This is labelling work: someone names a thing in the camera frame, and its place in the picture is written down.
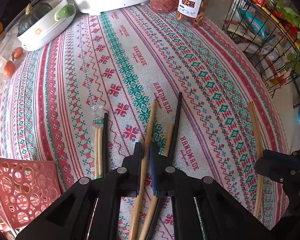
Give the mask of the pink perforated plastic basket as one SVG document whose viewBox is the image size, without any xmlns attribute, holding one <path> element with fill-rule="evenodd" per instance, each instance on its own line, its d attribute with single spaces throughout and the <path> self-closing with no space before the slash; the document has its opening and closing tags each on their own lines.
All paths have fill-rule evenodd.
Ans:
<svg viewBox="0 0 300 240">
<path fill-rule="evenodd" d="M 27 226 L 61 195 L 54 161 L 0 158 L 0 217 Z"/>
</svg>

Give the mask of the green leafy vegetables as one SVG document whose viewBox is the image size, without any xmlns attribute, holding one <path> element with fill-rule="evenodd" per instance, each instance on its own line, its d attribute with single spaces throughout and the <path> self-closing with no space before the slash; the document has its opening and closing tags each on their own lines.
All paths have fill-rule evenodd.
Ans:
<svg viewBox="0 0 300 240">
<path fill-rule="evenodd" d="M 276 11 L 282 15 L 281 18 L 288 24 L 285 29 L 298 50 L 288 54 L 285 69 L 294 70 L 300 75 L 300 15 L 291 7 L 286 6 L 283 0 L 275 0 L 274 4 Z"/>
</svg>

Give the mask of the glass jar with wooden lid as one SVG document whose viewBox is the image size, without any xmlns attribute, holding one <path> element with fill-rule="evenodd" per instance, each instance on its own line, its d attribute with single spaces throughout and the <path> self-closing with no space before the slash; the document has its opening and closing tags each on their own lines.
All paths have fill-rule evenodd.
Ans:
<svg viewBox="0 0 300 240">
<path fill-rule="evenodd" d="M 0 78 L 10 79 L 25 60 L 27 51 L 17 39 L 18 24 L 0 34 Z"/>
</svg>

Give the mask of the wooden chopstick of two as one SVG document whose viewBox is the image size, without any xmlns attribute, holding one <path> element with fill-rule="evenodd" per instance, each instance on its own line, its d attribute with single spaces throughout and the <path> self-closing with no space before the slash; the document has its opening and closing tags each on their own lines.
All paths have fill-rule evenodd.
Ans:
<svg viewBox="0 0 300 240">
<path fill-rule="evenodd" d="M 144 189 L 145 189 L 145 179 L 146 179 L 146 173 L 147 173 L 147 169 L 148 169 L 148 159 L 149 159 L 149 147 L 151 144 L 156 107 L 157 107 L 157 102 L 154 101 L 151 106 L 149 122 L 148 122 L 148 126 L 147 126 L 143 158 L 142 158 L 142 163 L 141 163 L 140 191 L 139 191 L 139 195 L 134 200 L 134 207 L 133 207 L 133 213 L 132 213 L 132 217 L 131 217 L 131 224 L 130 224 L 129 236 L 128 236 L 129 240 L 134 240 L 136 238 L 136 234 L 138 232 L 139 214 L 140 214 L 140 209 L 142 206 L 143 193 L 144 193 Z"/>
<path fill-rule="evenodd" d="M 165 176 L 164 169 L 168 166 L 168 154 L 171 146 L 173 135 L 173 124 L 168 127 L 167 140 L 165 143 L 164 153 L 159 154 L 159 148 L 156 143 L 150 144 L 150 167 L 152 173 L 152 189 L 153 196 L 150 201 L 150 205 L 147 211 L 144 225 L 141 229 L 139 239 L 152 239 L 155 233 L 155 228 L 159 220 L 162 207 L 164 205 L 166 197 L 162 191 L 158 192 L 162 179 Z"/>
</svg>

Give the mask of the black chopstick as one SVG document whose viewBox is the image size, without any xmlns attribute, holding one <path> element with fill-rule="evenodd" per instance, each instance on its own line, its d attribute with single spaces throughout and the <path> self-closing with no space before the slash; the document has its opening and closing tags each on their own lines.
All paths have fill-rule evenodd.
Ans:
<svg viewBox="0 0 300 240">
<path fill-rule="evenodd" d="M 174 158 L 174 153 L 175 153 L 175 148 L 176 148 L 176 143 L 177 143 L 182 97 L 183 97 L 182 92 L 179 92 L 177 110 L 176 110 L 176 114 L 175 114 L 175 121 L 174 121 L 173 129 L 172 129 L 172 135 L 170 136 L 170 140 L 166 141 L 166 142 L 170 142 L 168 152 L 167 152 L 167 157 L 169 158 L 170 164 L 172 164 L 172 161 Z M 166 198 L 163 198 L 163 197 L 161 197 L 157 200 L 157 204 L 155 206 L 151 224 L 150 224 L 149 230 L 147 232 L 146 240 L 152 239 L 152 237 L 154 235 L 154 231 L 157 226 L 157 222 L 159 220 L 161 210 L 162 210 L 162 207 L 164 206 L 165 200 L 166 200 Z"/>
</svg>

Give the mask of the wrapped disposable chopsticks packet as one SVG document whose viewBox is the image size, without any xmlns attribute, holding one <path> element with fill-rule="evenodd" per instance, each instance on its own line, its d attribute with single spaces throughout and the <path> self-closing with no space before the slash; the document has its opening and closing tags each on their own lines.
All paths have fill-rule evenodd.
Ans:
<svg viewBox="0 0 300 240">
<path fill-rule="evenodd" d="M 94 162 L 95 178 L 102 177 L 103 174 L 103 117 L 104 107 L 102 105 L 93 105 L 93 128 L 94 128 Z"/>
</svg>

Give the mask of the dark green pumpkin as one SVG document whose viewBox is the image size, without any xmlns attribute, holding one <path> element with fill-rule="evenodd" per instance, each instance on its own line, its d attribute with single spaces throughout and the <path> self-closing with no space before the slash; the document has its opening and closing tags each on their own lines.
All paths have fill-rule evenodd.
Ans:
<svg viewBox="0 0 300 240">
<path fill-rule="evenodd" d="M 36 22 L 38 22 L 43 16 L 49 13 L 52 7 L 49 3 L 39 2 L 36 5 L 29 3 L 25 9 L 25 15 L 21 18 L 18 23 L 18 35 L 22 35 Z"/>
</svg>

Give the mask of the striped patterned tablecloth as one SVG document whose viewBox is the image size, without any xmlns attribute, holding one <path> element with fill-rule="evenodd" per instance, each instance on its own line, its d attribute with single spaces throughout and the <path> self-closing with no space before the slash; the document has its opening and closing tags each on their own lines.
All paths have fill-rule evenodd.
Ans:
<svg viewBox="0 0 300 240">
<path fill-rule="evenodd" d="M 55 161 L 60 185 L 68 189 L 94 176 L 93 105 L 109 114 L 114 169 L 145 140 L 154 101 L 152 140 L 165 147 L 179 92 L 174 165 L 192 177 L 213 177 L 253 211 L 257 156 L 248 102 L 265 148 L 288 151 L 270 94 L 247 57 L 210 20 L 191 25 L 147 5 L 78 14 L 53 41 L 26 55 L 4 86 L 1 153 Z"/>
</svg>

